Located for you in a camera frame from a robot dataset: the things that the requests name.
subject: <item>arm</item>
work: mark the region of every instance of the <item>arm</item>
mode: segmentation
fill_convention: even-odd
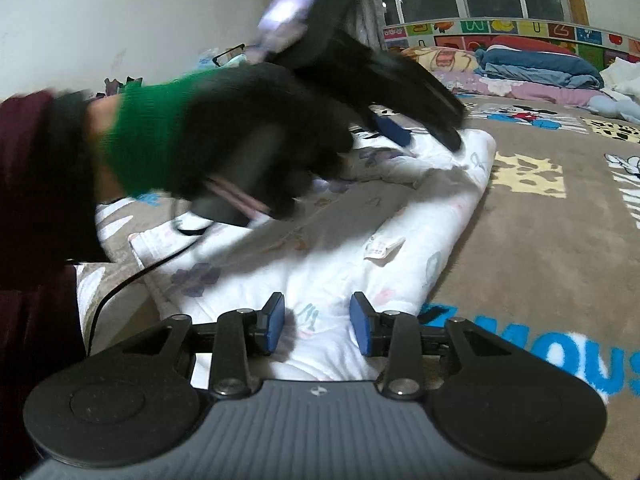
[[[120,97],[120,95],[105,97],[87,106],[87,143],[94,158],[95,197],[99,203],[112,202],[126,195],[105,162],[104,153],[100,147],[102,138],[113,128]]]
[[[0,288],[37,286],[70,260],[107,262],[96,197],[122,195],[97,151],[117,99],[49,92],[0,105]]]

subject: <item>green knit cuff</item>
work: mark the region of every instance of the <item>green knit cuff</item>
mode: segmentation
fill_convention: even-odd
[[[102,140],[106,162],[122,189],[139,196],[166,189],[171,146],[182,129],[196,84],[218,69],[196,72],[171,83],[127,85],[114,127]]]

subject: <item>ribbed gray surface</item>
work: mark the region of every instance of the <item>ribbed gray surface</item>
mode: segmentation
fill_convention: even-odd
[[[326,393],[312,391],[321,386]],[[201,428],[141,465],[77,469],[49,460],[29,480],[602,480],[588,465],[546,474],[494,469],[465,456],[414,403],[372,384],[265,381],[219,402]]]

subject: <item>hand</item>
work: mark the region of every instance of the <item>hand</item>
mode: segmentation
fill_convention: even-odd
[[[338,154],[353,145],[334,103],[307,89],[285,68],[260,63],[217,70],[198,81],[186,106],[171,150],[169,190],[193,199],[202,192],[204,178],[224,168],[252,134],[266,126],[284,134],[282,147],[258,185],[243,190],[265,204],[274,218],[292,214],[294,198],[309,189],[311,174],[338,176]]]

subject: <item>white blanket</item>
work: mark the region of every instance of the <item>white blanket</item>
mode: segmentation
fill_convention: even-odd
[[[617,57],[600,75],[605,85],[601,92],[615,101],[633,99],[640,102],[640,63]]]
[[[385,139],[360,140],[348,168],[358,182],[320,183],[291,221],[210,230],[203,243],[148,275],[161,317],[183,312],[194,323],[210,322],[236,308],[259,310],[279,291],[285,326],[273,355],[252,362],[254,374],[374,379],[381,363],[360,354],[351,295],[363,291],[377,311],[418,314],[494,161],[495,141],[481,130],[464,131],[457,158],[431,136],[414,140],[415,158],[389,150]],[[191,240],[169,223],[130,238],[141,266]],[[194,386],[207,384],[209,365],[210,355],[198,356]]]

